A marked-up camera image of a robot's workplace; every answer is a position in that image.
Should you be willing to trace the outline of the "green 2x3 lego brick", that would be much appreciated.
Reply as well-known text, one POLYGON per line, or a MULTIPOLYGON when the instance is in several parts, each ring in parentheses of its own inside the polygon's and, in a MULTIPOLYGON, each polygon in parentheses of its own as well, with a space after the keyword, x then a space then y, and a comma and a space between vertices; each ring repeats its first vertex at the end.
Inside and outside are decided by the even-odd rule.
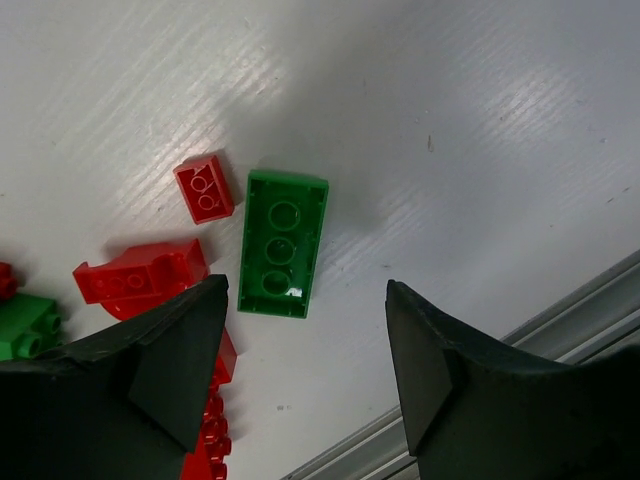
POLYGON ((249 173, 239 311, 307 317, 328 193, 329 182, 317 176, 249 173))

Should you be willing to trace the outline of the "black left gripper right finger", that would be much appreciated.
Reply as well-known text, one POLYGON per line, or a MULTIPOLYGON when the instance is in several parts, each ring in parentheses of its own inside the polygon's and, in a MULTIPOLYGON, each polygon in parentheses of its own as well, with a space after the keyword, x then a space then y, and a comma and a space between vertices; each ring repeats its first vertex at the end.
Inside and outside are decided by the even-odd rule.
POLYGON ((639 350, 566 365, 508 346, 406 284, 386 319, 409 453, 424 479, 635 479, 639 350))

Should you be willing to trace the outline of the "small red lego brick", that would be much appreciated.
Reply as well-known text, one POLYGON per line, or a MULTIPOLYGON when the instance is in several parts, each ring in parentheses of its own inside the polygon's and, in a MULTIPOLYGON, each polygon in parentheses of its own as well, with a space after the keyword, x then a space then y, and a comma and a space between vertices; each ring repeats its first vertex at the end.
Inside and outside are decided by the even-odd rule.
POLYGON ((190 157, 176 166, 173 174, 196 225, 233 214, 235 204, 218 155, 190 157))

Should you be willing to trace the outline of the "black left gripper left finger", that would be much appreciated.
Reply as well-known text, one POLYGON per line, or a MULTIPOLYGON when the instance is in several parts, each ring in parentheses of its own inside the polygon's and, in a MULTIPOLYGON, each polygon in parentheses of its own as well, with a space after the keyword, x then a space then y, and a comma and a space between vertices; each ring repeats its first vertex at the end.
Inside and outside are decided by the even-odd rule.
POLYGON ((211 275, 164 304, 1 365, 5 479, 176 479, 194 451, 228 306, 211 275))

